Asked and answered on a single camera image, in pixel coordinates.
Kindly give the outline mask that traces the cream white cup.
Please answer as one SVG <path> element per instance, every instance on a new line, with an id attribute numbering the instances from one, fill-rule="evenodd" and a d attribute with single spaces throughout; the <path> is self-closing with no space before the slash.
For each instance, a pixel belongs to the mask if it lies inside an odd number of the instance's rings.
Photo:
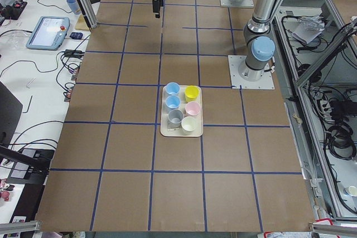
<path id="1" fill-rule="evenodd" d="M 194 134 L 197 128 L 197 120 L 192 116 L 186 116 L 181 121 L 181 128 L 184 135 Z"/>

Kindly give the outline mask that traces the teach pendant tablet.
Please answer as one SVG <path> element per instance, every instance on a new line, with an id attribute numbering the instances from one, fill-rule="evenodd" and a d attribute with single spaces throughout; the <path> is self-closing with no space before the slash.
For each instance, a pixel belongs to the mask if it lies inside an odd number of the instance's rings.
<path id="1" fill-rule="evenodd" d="M 41 16 L 26 43 L 32 50 L 57 50 L 70 27 L 68 17 Z"/>

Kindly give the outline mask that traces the grey plastic cup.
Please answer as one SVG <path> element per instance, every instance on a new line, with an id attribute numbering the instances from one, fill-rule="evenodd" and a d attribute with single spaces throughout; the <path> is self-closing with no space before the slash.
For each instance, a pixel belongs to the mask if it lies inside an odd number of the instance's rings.
<path id="1" fill-rule="evenodd" d="M 178 128 L 181 126 L 181 122 L 184 118 L 184 114 L 179 109 L 171 110 L 168 113 L 168 127 L 169 128 Z"/>

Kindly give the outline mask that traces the cream plastic tray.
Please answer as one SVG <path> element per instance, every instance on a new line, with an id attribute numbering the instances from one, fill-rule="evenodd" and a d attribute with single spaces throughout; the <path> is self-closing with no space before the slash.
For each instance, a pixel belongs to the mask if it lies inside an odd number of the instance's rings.
<path id="1" fill-rule="evenodd" d="M 188 87 L 186 85 L 179 85 L 180 86 L 180 92 L 177 95 L 180 100 L 181 100 L 181 104 L 179 106 L 179 110 L 181 110 L 184 114 L 184 117 L 186 117 L 186 112 L 185 112 L 185 106 L 187 104 L 186 100 L 185 100 L 185 89 Z M 198 116 L 194 117 L 197 120 L 197 128 L 194 131 L 194 134 L 190 134 L 190 135 L 184 135 L 181 126 L 178 128 L 169 128 L 168 127 L 168 113 L 170 112 L 170 110 L 167 109 L 166 104 L 165 104 L 165 100 L 166 98 L 169 96 L 166 92 L 165 92 L 165 86 L 163 87 L 162 90 L 162 108 L 161 108 L 161 122 L 160 122 L 160 131 L 161 134 L 165 137 L 200 137 L 203 134 L 203 108 L 202 108 L 202 92 L 201 89 L 199 88 L 200 93 L 198 98 L 195 100 L 196 102 L 198 102 L 201 106 L 201 112 Z"/>

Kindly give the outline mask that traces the blue cup on side table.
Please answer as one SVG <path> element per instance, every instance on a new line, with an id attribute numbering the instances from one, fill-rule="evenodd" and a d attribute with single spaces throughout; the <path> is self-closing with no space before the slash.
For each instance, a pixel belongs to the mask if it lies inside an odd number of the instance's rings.
<path id="1" fill-rule="evenodd" d="M 80 7 L 76 0 L 66 0 L 67 5 L 74 14 L 81 14 Z"/>

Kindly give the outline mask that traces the yellow plastic cup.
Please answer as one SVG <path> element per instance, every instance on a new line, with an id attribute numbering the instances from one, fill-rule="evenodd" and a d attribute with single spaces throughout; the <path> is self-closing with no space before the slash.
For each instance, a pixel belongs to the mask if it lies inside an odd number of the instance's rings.
<path id="1" fill-rule="evenodd" d="M 185 89 L 185 100 L 187 103 L 191 102 L 191 101 L 195 101 L 198 96 L 199 96 L 200 90 L 197 86 L 195 85 L 189 85 L 186 89 Z"/>

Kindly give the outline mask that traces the light blue cup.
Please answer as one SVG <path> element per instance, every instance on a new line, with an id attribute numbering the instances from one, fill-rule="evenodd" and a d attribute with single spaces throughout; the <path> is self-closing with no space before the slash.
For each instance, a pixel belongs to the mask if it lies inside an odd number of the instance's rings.
<path id="1" fill-rule="evenodd" d="M 181 100 L 177 95 L 170 95 L 166 98 L 165 104 L 168 110 L 174 110 L 179 108 Z"/>
<path id="2" fill-rule="evenodd" d="M 165 92 L 168 95 L 178 95 L 180 92 L 180 86 L 176 82 L 170 82 L 165 86 Z"/>

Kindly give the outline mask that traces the crumpled white paper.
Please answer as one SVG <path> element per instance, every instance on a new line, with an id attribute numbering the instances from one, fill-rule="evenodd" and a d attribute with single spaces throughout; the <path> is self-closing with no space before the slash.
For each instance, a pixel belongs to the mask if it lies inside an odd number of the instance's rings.
<path id="1" fill-rule="evenodd" d="M 325 23 L 319 15 L 301 16 L 297 20 L 299 24 L 292 32 L 292 37 L 305 45 L 308 45 L 325 29 Z"/>

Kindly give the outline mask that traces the pink plastic cup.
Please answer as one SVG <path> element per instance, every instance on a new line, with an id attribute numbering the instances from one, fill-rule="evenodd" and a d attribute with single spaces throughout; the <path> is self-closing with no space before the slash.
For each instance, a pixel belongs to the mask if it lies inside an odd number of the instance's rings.
<path id="1" fill-rule="evenodd" d="M 198 102 L 196 101 L 191 101 L 188 102 L 185 106 L 185 112 L 187 116 L 193 116 L 196 117 L 200 114 L 201 112 L 201 106 Z"/>

